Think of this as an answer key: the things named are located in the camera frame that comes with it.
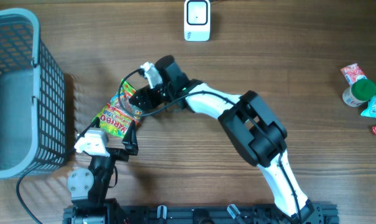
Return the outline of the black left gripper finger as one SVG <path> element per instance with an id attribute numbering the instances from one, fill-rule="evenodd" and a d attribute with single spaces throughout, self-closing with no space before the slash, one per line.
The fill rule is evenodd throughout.
<path id="1" fill-rule="evenodd" d="M 77 135 L 77 138 L 79 139 L 80 137 L 83 137 L 85 133 L 90 129 L 90 128 L 100 128 L 100 119 L 98 117 L 95 117 L 92 122 L 81 132 Z"/>
<path id="2" fill-rule="evenodd" d="M 125 146 L 124 150 L 132 156 L 138 155 L 139 147 L 137 143 L 137 133 L 136 133 L 136 123 L 132 121 L 130 126 L 128 127 L 123 139 L 122 143 Z"/>

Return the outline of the colourful Haribo candy bag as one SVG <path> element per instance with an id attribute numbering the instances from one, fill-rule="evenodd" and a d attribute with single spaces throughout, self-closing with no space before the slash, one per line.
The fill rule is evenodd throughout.
<path id="1" fill-rule="evenodd" d="M 141 118 L 138 116 L 131 117 L 124 109 L 120 107 L 119 100 L 130 114 L 142 114 L 143 111 L 138 107 L 129 103 L 129 98 L 136 90 L 128 82 L 124 82 L 119 92 L 110 99 L 110 101 L 102 108 L 102 110 L 94 117 L 99 118 L 99 127 L 104 129 L 108 134 L 123 138 L 132 121 L 135 125 L 140 124 Z"/>

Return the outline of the small red candy packet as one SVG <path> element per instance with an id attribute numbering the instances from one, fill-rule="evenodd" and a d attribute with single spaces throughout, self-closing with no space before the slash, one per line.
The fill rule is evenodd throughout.
<path id="1" fill-rule="evenodd" d="M 367 79 L 367 76 L 357 63 L 342 68 L 341 72 L 350 86 L 361 79 Z"/>

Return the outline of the green lid jar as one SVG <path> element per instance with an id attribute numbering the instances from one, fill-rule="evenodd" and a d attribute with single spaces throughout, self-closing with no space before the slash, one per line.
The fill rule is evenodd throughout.
<path id="1" fill-rule="evenodd" d="M 358 107 L 369 101 L 376 94 L 376 85 L 369 79 L 360 79 L 342 94 L 343 102 L 351 107 Z"/>

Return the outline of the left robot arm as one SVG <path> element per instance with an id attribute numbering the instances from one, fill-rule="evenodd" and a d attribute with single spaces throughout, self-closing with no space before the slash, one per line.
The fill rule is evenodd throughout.
<path id="1" fill-rule="evenodd" d="M 129 223 L 117 200 L 106 198 L 106 195 L 112 188 L 111 177 L 117 175 L 116 162 L 127 162 L 130 156 L 138 154 L 135 121 L 130 123 L 122 139 L 123 149 L 108 147 L 108 141 L 107 132 L 100 128 L 99 118 L 78 136 L 74 149 L 91 156 L 91 162 L 88 168 L 74 170 L 68 177 L 67 188 L 73 205 L 64 209 L 63 223 Z"/>

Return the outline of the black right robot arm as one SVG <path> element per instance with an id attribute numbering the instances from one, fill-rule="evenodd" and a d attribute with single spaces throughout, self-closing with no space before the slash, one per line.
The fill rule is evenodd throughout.
<path id="1" fill-rule="evenodd" d="M 181 109 L 217 119 L 238 154 L 258 167 L 270 187 L 275 206 L 292 223 L 303 223 L 313 212 L 290 167 L 287 130 L 254 91 L 232 95 L 190 79 L 171 55 L 137 70 L 147 86 L 137 90 L 130 103 L 142 116 L 155 115 L 177 104 Z"/>

